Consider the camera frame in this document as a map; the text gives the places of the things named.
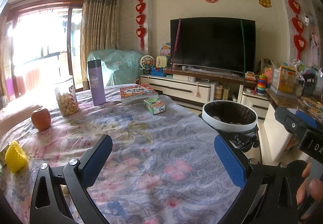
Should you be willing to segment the right hand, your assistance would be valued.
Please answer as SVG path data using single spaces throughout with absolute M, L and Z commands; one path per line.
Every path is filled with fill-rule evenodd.
M 303 203 L 307 192 L 309 192 L 310 196 L 317 202 L 321 202 L 323 197 L 323 183 L 321 180 L 313 179 L 311 181 L 308 180 L 311 169 L 311 162 L 309 162 L 306 168 L 302 172 L 302 177 L 305 178 L 304 182 L 300 185 L 297 190 L 296 199 L 297 205 Z

